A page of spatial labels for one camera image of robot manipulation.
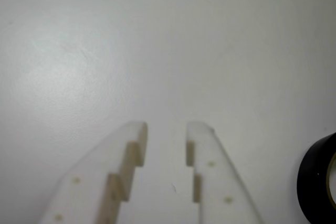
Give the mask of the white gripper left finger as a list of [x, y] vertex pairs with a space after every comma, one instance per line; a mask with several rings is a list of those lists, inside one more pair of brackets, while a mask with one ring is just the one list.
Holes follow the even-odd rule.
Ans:
[[40, 223], [116, 223], [145, 161], [148, 126], [131, 121], [105, 137], [60, 180]]

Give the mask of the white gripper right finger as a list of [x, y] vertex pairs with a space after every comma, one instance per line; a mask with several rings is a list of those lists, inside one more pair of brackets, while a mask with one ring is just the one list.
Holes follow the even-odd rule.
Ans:
[[186, 164], [194, 172], [193, 201], [200, 223], [263, 222], [214, 129], [204, 122], [187, 124]]

